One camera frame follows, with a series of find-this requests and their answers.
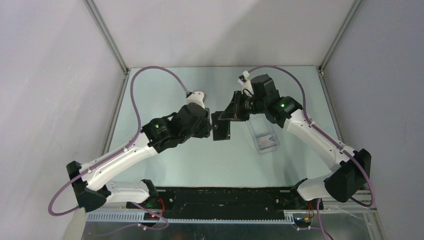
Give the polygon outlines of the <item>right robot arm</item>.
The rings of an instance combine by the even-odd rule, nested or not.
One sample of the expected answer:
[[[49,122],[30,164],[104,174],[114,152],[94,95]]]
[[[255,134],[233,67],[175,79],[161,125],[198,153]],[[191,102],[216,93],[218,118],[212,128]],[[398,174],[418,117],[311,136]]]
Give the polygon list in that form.
[[[291,204],[304,209],[311,200],[332,197],[345,203],[363,187],[370,176],[372,156],[366,149],[355,150],[331,136],[306,114],[305,108],[290,96],[280,96],[274,80],[263,74],[244,83],[233,93],[223,111],[211,114],[214,141],[230,138],[231,122],[247,122],[252,115],[264,115],[271,123],[292,133],[308,145],[331,171],[328,175],[304,179],[292,190]]]

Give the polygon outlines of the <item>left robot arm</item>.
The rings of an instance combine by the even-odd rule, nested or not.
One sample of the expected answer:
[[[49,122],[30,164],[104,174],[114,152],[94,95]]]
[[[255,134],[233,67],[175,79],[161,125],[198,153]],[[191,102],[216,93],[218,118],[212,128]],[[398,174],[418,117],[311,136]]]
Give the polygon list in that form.
[[[153,118],[141,127],[136,140],[130,140],[115,153],[84,164],[68,163],[66,170],[78,207],[91,212],[105,204],[135,202],[153,208],[158,202],[158,194],[151,180],[119,183],[113,178],[134,164],[175,148],[190,138],[208,138],[211,128],[210,110],[189,103],[178,112]]]

